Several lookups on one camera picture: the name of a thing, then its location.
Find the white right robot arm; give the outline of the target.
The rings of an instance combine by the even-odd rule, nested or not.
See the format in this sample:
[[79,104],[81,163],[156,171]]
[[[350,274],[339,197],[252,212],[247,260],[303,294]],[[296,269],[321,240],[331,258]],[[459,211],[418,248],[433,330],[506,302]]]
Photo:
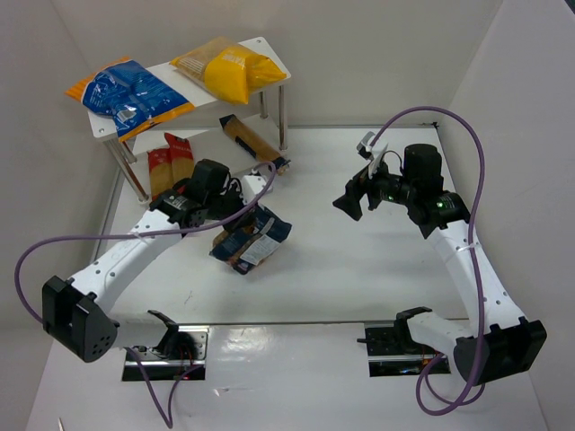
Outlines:
[[382,202],[406,207],[408,217],[438,253],[464,303],[469,323],[441,318],[428,307],[396,315],[394,329],[403,347],[420,345],[444,354],[468,381],[474,363],[475,383],[489,383],[530,369],[547,338],[540,321],[529,321],[510,298],[481,244],[470,240],[473,228],[464,201],[444,188],[442,157],[433,145],[414,144],[404,150],[399,173],[389,172],[386,150],[358,145],[368,161],[345,186],[334,206],[354,220],[362,217],[360,200],[374,210]]

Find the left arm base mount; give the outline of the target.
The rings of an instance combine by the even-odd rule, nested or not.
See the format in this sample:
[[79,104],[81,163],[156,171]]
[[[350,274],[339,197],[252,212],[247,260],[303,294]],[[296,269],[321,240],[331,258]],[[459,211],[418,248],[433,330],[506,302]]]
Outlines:
[[131,347],[151,382],[204,381],[208,352],[208,326],[166,329],[153,346]]

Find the tricolour fusilli pasta bag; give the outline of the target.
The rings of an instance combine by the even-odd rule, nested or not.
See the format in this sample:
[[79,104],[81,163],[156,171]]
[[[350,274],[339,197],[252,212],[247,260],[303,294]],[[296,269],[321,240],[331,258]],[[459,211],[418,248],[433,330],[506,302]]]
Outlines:
[[257,205],[239,221],[225,226],[213,240],[209,255],[246,275],[272,255],[291,230],[291,223]]

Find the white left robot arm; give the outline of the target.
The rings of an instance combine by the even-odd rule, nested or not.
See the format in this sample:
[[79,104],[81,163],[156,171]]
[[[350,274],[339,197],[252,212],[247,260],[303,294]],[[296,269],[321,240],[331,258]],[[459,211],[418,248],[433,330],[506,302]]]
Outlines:
[[129,233],[90,266],[44,284],[43,329],[82,361],[101,358],[119,330],[108,313],[137,276],[186,235],[241,221],[268,186],[257,170],[236,178],[222,163],[198,162],[189,178],[161,192]]

